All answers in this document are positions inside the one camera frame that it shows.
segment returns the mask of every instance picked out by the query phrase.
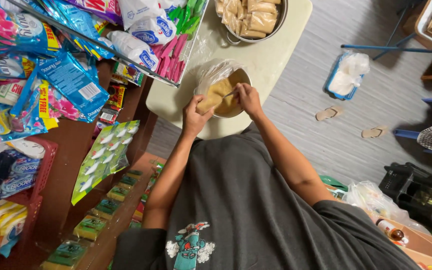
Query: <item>blue plastic basket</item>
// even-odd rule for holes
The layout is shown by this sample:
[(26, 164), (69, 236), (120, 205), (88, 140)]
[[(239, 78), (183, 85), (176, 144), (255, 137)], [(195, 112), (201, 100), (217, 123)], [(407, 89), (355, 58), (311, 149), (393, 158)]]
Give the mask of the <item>blue plastic basket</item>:
[(356, 93), (356, 90), (358, 89), (356, 86), (353, 87), (353, 90), (351, 90), (351, 92), (350, 92), (349, 94), (347, 94), (347, 95), (339, 95), (339, 94), (337, 94), (337, 93), (335, 93), (335, 92), (329, 90), (329, 85), (333, 82), (333, 79), (334, 79), (334, 77), (335, 77), (335, 75), (336, 75), (336, 72), (337, 72), (338, 69), (339, 69), (339, 63), (340, 63), (341, 60), (342, 60), (344, 57), (346, 57), (348, 54), (349, 54), (349, 52), (345, 52), (343, 55), (341, 55), (341, 56), (339, 57), (339, 59), (338, 59), (336, 65), (334, 66), (333, 70), (331, 71), (331, 75), (329, 75), (329, 79), (328, 79), (328, 81), (326, 82), (326, 85), (324, 86), (324, 89), (325, 89), (326, 91), (328, 91), (328, 92), (333, 93), (333, 95), (334, 95), (335, 97), (337, 97), (338, 99), (340, 99), (340, 100), (347, 100), (347, 101), (350, 101), (350, 100), (353, 98), (354, 93)]

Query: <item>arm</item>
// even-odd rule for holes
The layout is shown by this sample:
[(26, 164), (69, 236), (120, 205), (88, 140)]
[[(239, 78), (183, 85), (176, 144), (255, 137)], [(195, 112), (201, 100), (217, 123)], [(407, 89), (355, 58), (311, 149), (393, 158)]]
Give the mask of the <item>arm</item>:
[(271, 158), (289, 187), (310, 206), (321, 200), (335, 200), (308, 159), (267, 118), (257, 90), (247, 83), (237, 85), (239, 101), (261, 133)]
[(144, 206), (142, 228), (166, 229), (176, 194), (183, 180), (191, 145), (206, 122), (213, 116), (211, 109), (204, 115), (196, 113), (196, 105), (203, 95), (195, 95), (183, 109), (183, 129), (158, 181)]

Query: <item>white tabletop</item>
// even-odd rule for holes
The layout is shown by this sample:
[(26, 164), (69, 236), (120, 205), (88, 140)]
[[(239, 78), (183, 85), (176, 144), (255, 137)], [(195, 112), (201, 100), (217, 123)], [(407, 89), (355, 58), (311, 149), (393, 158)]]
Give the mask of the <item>white tabletop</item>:
[[(216, 14), (214, 0), (208, 1), (198, 37), (198, 42), (203, 46), (196, 42), (187, 63), (193, 72), (185, 72), (179, 88), (154, 80), (146, 99), (150, 111), (178, 127), (183, 126), (183, 107), (189, 102), (197, 86), (194, 70), (197, 70), (203, 61), (213, 58), (235, 59), (246, 65), (245, 69), (251, 78), (252, 86), (258, 89), (262, 105), (283, 72), (313, 10), (309, 0), (288, 1), (286, 19), (271, 38), (258, 43), (242, 41), (237, 46), (231, 46), (225, 41), (227, 29)], [(212, 54), (207, 57), (207, 52), (210, 51)], [(213, 117), (198, 137), (213, 139), (237, 134), (250, 123), (251, 119), (245, 112), (233, 118)]]

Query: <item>flip-flop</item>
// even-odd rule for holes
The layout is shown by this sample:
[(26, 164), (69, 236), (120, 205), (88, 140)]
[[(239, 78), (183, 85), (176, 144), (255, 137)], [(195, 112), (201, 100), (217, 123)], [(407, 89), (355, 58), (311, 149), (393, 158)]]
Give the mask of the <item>flip-flop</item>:
[(388, 127), (385, 125), (379, 125), (375, 128), (365, 129), (361, 132), (361, 137), (363, 138), (378, 138), (388, 133)]
[(341, 106), (332, 106), (325, 110), (322, 110), (316, 114), (316, 120), (322, 121), (327, 118), (336, 117), (344, 112), (344, 108)]

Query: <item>metal bowl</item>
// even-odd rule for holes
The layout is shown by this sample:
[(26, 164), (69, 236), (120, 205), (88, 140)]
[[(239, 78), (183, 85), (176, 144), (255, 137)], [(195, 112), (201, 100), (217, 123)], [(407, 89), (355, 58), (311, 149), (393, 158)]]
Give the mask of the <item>metal bowl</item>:
[[(244, 69), (242, 69), (242, 68), (237, 69), (236, 71), (234, 71), (234, 73), (239, 73), (239, 77), (242, 80), (241, 83), (247, 83), (250, 86), (253, 86), (253, 84), (251, 83), (251, 79), (249, 78), (248, 73)], [(221, 115), (221, 114), (214, 113), (213, 117), (214, 118), (231, 118), (231, 117), (235, 117), (235, 116), (241, 114), (242, 112), (243, 112), (243, 108), (241, 106), (237, 106), (228, 114)]]
[[(270, 37), (272, 37), (274, 34), (276, 34), (276, 32), (278, 32), (279, 28), (281, 28), (281, 26), (284, 23), (284, 20), (286, 19), (286, 14), (288, 13), (288, 0), (281, 0), (281, 4), (277, 4), (276, 5), (276, 9), (278, 11), (278, 19), (276, 21), (276, 25), (274, 26), (273, 32), (263, 38), (244, 38), (241, 36), (238, 36), (236, 33), (234, 33), (231, 28), (225, 24), (226, 28), (227, 28), (227, 33), (226, 33), (226, 39), (228, 41), (229, 44), (231, 45), (238, 45), (241, 41), (245, 41), (245, 42), (249, 42), (249, 43), (256, 43), (256, 42), (260, 42), (263, 40), (267, 40)], [(234, 41), (231, 39), (231, 35), (236, 37), (237, 41)]]

